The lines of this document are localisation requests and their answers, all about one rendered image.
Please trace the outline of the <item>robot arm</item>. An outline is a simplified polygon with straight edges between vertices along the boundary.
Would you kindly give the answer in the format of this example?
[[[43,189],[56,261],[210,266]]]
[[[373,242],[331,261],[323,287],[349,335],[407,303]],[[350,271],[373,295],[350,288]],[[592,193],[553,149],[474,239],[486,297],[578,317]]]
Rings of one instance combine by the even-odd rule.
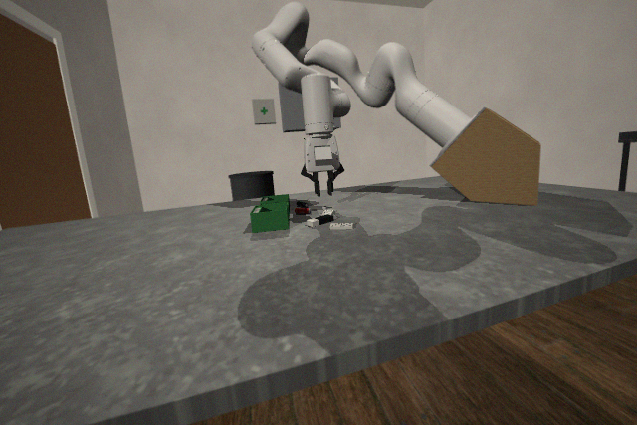
[[[345,91],[329,75],[309,65],[341,76],[370,107],[385,106],[395,90],[396,110],[439,144],[440,153],[477,115],[471,119],[425,87],[416,76],[409,51],[398,43],[384,44],[378,50],[367,77],[354,52],[336,41],[325,39],[306,48],[309,20],[307,8],[291,2],[252,38],[254,53],[279,83],[302,94],[306,135],[331,134],[333,118],[346,116],[351,108]]]

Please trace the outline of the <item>green rack of bins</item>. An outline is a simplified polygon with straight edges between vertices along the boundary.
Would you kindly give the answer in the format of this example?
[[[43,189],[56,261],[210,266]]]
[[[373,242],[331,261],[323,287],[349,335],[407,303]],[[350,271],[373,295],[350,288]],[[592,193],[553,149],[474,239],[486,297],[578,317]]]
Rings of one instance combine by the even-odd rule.
[[[264,196],[250,213],[252,233],[289,229],[289,194]]]

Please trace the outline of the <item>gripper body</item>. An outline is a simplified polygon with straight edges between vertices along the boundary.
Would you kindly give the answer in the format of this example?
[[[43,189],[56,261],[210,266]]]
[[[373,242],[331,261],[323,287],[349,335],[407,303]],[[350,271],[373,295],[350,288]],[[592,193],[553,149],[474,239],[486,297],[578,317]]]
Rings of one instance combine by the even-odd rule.
[[[315,166],[314,146],[330,145],[332,165]],[[335,136],[333,134],[311,135],[305,138],[304,161],[307,172],[335,171],[340,168],[339,153]]]

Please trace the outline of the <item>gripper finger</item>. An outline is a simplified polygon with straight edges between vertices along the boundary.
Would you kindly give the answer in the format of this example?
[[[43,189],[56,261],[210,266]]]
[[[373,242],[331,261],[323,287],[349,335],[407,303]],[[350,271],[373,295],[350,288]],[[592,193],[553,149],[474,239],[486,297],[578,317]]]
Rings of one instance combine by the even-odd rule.
[[[307,173],[306,171],[306,166],[304,165],[301,175],[304,177],[309,178],[315,185],[315,194],[318,195],[318,197],[320,197],[320,188],[319,188],[319,182],[318,182],[318,173],[317,172],[313,172],[313,175],[310,175]]]
[[[328,171],[327,172],[327,174],[328,174],[327,191],[328,191],[329,195],[332,195],[334,180],[343,172],[344,172],[344,168],[342,167],[341,164],[340,164],[339,170],[337,170],[336,172],[333,172],[333,171]],[[330,177],[329,177],[329,175],[330,175]]]

